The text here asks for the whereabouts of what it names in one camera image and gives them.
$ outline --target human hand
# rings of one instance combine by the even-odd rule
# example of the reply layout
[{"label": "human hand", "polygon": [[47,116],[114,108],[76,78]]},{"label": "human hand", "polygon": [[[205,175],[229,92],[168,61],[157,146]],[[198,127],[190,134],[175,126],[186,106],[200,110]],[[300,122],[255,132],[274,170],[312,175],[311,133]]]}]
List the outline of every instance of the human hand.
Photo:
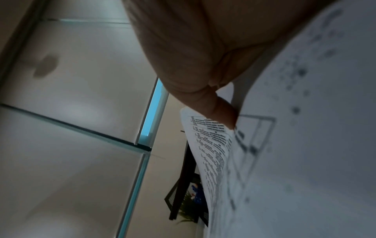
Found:
[{"label": "human hand", "polygon": [[140,44],[165,88],[202,115],[235,127],[215,88],[245,71],[317,0],[125,0]]}]

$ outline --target finger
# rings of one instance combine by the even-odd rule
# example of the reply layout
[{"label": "finger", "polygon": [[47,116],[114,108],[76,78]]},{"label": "finger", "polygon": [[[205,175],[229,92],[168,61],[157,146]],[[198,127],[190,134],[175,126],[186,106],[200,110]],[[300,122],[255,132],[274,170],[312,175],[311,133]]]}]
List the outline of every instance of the finger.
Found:
[{"label": "finger", "polygon": [[184,93],[167,90],[185,105],[199,112],[203,116],[224,124],[229,129],[234,129],[237,120],[237,111],[223,98],[218,97],[210,86],[192,92]]}]

